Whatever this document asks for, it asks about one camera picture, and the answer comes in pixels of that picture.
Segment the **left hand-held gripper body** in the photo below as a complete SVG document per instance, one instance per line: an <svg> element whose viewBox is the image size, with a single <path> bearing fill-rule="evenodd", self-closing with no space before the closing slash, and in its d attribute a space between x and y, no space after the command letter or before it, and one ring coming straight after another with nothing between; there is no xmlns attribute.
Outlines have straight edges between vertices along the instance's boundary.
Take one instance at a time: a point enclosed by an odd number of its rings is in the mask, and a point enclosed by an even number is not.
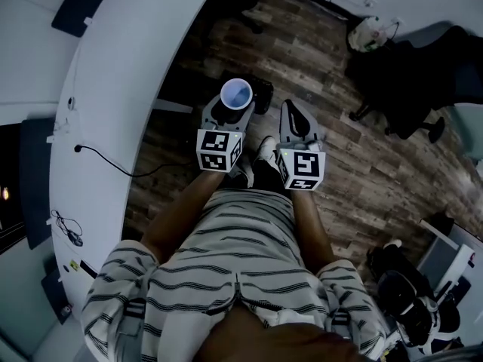
<svg viewBox="0 0 483 362"><path fill-rule="evenodd" d="M196 155L199 167L221 173L231 171L242 155L248 122L220 126L207 118L198 129Z"/></svg>

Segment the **black plastic container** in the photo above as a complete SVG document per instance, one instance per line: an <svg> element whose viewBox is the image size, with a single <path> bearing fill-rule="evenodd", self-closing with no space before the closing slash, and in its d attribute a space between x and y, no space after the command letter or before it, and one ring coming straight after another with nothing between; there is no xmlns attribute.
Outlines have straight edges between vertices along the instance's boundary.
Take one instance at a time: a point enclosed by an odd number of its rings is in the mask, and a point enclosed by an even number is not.
<svg viewBox="0 0 483 362"><path fill-rule="evenodd" d="M274 91L272 83L254 75L248 76L248 83L253 91L253 99L255 102L254 112L258 115L266 114Z"/></svg>

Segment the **black trousers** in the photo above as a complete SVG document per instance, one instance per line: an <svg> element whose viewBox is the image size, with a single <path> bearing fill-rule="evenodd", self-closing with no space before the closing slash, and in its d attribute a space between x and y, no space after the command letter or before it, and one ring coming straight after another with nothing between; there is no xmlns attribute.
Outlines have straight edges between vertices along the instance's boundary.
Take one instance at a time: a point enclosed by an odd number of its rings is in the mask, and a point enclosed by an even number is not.
<svg viewBox="0 0 483 362"><path fill-rule="evenodd" d="M268 161L257 159L252 164L254 181L252 188L282 194L285 187L278 169L275 169Z"/></svg>

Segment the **white plastic bag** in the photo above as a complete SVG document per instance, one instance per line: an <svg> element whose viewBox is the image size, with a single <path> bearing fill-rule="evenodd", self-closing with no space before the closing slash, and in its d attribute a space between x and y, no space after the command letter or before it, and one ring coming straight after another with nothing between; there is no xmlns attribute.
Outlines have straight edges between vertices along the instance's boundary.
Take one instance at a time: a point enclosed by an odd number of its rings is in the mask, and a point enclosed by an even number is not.
<svg viewBox="0 0 483 362"><path fill-rule="evenodd" d="M347 35L347 41L352 51L368 53L375 51L387 43L390 25L379 17L366 17Z"/></svg>

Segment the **white desk leg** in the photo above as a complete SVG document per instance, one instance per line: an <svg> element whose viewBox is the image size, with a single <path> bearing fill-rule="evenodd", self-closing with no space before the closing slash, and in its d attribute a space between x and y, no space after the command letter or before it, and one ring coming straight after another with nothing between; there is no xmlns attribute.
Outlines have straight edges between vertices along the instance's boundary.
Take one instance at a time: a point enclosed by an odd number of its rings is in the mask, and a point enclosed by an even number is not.
<svg viewBox="0 0 483 362"><path fill-rule="evenodd" d="M163 99L157 99L153 104L153 108L160 111L179 112L184 114L191 114L193 110L191 106L186 106L180 103Z"/></svg>

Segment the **person's right white shoe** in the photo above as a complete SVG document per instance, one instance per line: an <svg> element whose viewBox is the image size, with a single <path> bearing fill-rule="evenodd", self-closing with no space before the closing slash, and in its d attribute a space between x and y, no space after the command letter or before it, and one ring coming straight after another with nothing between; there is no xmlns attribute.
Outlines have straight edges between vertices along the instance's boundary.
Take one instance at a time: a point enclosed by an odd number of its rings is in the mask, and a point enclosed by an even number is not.
<svg viewBox="0 0 483 362"><path fill-rule="evenodd" d="M261 142L254 163L264 161L272 167L276 167L276 140L272 136L267 136Z"/></svg>

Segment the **dark grey desk divider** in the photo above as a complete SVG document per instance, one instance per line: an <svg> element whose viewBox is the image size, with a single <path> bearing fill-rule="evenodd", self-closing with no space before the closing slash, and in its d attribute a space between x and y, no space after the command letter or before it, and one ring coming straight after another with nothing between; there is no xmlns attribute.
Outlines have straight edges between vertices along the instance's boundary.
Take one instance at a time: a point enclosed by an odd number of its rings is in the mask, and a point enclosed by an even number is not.
<svg viewBox="0 0 483 362"><path fill-rule="evenodd" d="M19 179L20 201L26 238L30 249L51 236L49 179L53 118L34 118L20 125Z"/></svg>
<svg viewBox="0 0 483 362"><path fill-rule="evenodd" d="M88 25L86 18L92 18L103 0L64 0L56 13L51 27L76 38L81 38Z"/></svg>
<svg viewBox="0 0 483 362"><path fill-rule="evenodd" d="M72 305L67 299L57 268L42 279L42 288L58 321L63 325L72 314Z"/></svg>

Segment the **person's white shoe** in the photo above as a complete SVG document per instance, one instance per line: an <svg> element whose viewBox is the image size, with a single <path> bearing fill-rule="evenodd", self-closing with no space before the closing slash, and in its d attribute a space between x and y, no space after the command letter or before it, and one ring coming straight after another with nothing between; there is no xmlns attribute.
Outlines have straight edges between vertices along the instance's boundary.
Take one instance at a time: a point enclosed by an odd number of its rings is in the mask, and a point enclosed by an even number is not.
<svg viewBox="0 0 483 362"><path fill-rule="evenodd" d="M228 173L228 187L236 189L248 189L252 186L253 171L248 161L240 161L235 164Z"/></svg>
<svg viewBox="0 0 483 362"><path fill-rule="evenodd" d="M264 161L272 167L276 167L276 140L272 136L267 136L261 142L254 163Z"/></svg>

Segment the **black and white office chair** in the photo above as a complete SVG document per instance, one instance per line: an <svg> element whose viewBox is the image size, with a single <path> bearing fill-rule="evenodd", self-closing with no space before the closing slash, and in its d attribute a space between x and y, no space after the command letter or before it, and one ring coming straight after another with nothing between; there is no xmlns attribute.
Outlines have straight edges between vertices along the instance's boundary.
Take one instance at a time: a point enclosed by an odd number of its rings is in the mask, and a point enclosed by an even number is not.
<svg viewBox="0 0 483 362"><path fill-rule="evenodd" d="M401 252L400 240L373 249L367 259L378 302L396 321L406 346L427 356L463 347L454 296L435 295L428 279Z"/></svg>

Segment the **white cup with blue inside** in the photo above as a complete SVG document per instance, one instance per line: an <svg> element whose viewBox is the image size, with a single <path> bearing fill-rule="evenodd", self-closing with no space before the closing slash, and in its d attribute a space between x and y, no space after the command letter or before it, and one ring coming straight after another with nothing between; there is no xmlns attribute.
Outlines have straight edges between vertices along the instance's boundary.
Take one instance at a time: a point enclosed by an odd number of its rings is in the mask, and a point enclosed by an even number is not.
<svg viewBox="0 0 483 362"><path fill-rule="evenodd" d="M242 78L228 80L220 91L220 100L226 108L226 117L230 121L238 120L251 104L252 99L252 87Z"/></svg>

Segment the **person's left forearm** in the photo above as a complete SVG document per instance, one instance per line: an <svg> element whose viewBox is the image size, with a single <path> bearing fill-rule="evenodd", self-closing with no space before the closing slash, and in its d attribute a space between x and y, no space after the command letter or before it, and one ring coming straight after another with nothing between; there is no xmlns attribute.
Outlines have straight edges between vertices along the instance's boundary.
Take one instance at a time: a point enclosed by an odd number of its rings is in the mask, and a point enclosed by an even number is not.
<svg viewBox="0 0 483 362"><path fill-rule="evenodd" d="M140 242L161 264L192 233L203 208L224 177L225 173L203 171L150 223Z"/></svg>

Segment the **person's left white shoe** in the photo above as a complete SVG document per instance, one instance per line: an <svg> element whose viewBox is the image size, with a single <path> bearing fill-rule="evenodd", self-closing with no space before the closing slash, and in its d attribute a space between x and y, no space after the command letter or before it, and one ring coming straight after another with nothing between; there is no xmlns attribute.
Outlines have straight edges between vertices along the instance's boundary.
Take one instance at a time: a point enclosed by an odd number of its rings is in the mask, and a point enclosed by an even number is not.
<svg viewBox="0 0 483 362"><path fill-rule="evenodd" d="M248 161L240 161L235 164L228 173L228 187L236 189L248 189L252 186L253 171Z"/></svg>

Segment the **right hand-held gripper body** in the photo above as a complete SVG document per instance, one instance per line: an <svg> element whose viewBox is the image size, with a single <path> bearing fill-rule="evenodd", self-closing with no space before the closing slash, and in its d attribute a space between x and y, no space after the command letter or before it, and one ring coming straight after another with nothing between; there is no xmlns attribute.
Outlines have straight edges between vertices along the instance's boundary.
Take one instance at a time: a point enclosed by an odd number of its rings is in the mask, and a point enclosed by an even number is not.
<svg viewBox="0 0 483 362"><path fill-rule="evenodd" d="M279 143L276 156L285 189L315 191L322 183L326 154L319 141Z"/></svg>

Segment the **person's right forearm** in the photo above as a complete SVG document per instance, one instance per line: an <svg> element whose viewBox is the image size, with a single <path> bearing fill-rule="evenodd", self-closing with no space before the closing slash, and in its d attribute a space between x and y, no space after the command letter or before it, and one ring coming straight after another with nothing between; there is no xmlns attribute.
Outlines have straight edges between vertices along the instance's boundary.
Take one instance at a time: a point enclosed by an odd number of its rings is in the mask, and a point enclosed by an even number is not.
<svg viewBox="0 0 483 362"><path fill-rule="evenodd" d="M314 275L336 261L311 192L292 190L295 236L306 268Z"/></svg>

